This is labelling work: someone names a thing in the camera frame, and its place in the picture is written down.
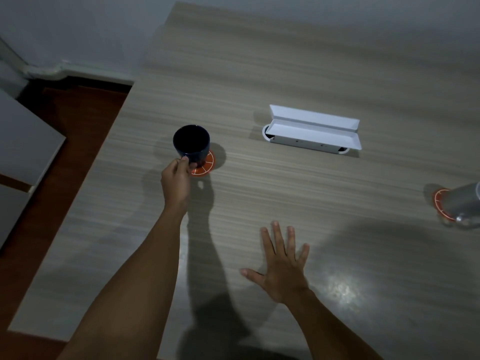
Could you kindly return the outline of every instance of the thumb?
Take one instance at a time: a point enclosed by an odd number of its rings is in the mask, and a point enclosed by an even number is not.
[[[189,174],[190,173],[189,164],[188,164],[188,157],[183,156],[180,159],[180,161],[178,162],[177,173],[180,173],[180,174],[184,174],[184,173]]]
[[[265,276],[261,275],[259,272],[255,272],[252,269],[240,269],[240,274],[247,278],[250,282],[258,284],[262,288],[264,287]]]

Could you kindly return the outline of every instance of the left hand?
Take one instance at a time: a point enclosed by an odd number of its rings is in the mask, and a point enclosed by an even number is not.
[[[162,189],[165,209],[179,210],[185,215],[190,199],[190,172],[196,163],[188,164],[186,156],[174,159],[162,172]]]

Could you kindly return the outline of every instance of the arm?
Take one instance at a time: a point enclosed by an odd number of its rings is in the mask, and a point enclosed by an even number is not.
[[[278,222],[273,222],[275,237],[272,240],[265,227],[261,236],[267,261],[267,273],[261,275],[252,269],[240,273],[261,286],[277,303],[284,303],[297,320],[315,359],[381,359],[381,357],[351,329],[333,315],[309,289],[303,275],[309,246],[303,245],[298,259],[295,258],[295,230],[288,227],[288,242],[285,244]]]
[[[95,298],[59,360],[157,357],[177,281],[189,173],[188,158],[162,172],[162,214]]]

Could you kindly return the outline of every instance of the hand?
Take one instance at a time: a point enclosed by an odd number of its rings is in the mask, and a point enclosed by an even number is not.
[[[267,260],[267,273],[262,275],[252,269],[240,269],[240,273],[261,286],[275,302],[285,303],[289,296],[308,289],[307,280],[303,275],[303,267],[307,261],[310,247],[304,244],[300,256],[295,259],[295,229],[292,226],[287,228],[288,242],[285,251],[279,223],[273,221],[272,227],[276,251],[267,228],[260,229]]]
[[[197,166],[188,164],[186,156],[174,159],[162,172],[162,189],[165,208],[178,210],[182,215],[187,212],[190,198],[190,172]]]

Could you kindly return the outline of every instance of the table surface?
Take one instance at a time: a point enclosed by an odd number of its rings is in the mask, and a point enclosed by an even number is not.
[[[274,219],[311,245],[321,301],[383,357],[479,357],[479,231],[442,225],[425,195],[479,180],[480,81],[335,40],[176,4],[10,329],[69,339],[160,214],[173,133],[199,124],[217,164],[192,181],[161,358],[309,358],[288,310],[238,273],[265,268]],[[363,150],[268,143],[269,104],[360,119]]]

